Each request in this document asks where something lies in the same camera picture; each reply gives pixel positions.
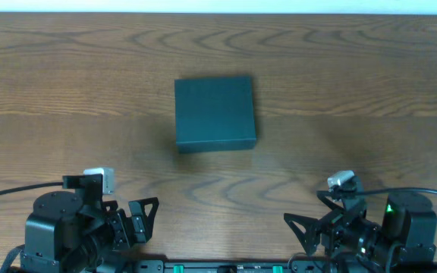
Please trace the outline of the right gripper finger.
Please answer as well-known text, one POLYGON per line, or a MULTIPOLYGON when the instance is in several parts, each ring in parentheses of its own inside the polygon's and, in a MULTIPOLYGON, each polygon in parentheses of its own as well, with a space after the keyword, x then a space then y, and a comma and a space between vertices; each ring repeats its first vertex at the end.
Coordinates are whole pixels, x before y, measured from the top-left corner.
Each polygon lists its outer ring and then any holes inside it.
POLYGON ((312 256, 320 244, 322 228, 319 219, 284 213, 284 220, 294 232, 304 252, 312 256))
POLYGON ((317 198, 325 204, 329 209, 332 211, 340 210, 344 211, 344 207, 340 205, 336 205, 335 202, 342 201, 342 198, 344 197, 344 193, 340 190, 318 190, 316 192, 317 198))

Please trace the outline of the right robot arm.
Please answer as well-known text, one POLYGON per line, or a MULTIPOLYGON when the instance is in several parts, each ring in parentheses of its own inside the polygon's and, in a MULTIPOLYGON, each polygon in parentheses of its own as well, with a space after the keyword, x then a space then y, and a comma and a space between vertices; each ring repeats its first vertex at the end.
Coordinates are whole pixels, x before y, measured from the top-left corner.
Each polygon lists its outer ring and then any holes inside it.
POLYGON ((342 171, 317 192, 329 213, 320 219, 286 213, 307 256, 325 250, 322 272, 437 272, 437 215, 424 190, 389 188, 381 224, 367 219, 359 177, 342 171))

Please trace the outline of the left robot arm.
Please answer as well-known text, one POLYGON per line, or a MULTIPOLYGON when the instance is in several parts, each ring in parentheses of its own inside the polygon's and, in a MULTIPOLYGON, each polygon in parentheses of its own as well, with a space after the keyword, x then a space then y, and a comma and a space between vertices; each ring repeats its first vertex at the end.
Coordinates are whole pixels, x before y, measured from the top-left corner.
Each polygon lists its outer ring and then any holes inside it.
POLYGON ((128 203, 130 213, 103 197, 114 192, 114 171, 64 176, 62 189, 41 195, 25 225, 20 266, 25 272, 132 272, 121 252, 152 237, 157 198, 128 203))

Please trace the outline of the dark green lidded box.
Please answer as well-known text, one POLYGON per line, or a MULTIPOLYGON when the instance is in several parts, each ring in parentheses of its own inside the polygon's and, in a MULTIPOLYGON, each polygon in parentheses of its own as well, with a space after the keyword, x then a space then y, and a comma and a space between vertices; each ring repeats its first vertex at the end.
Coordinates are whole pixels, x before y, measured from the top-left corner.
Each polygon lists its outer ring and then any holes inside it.
POLYGON ((252 78, 203 77, 174 82, 179 153, 252 149, 256 145, 252 78))

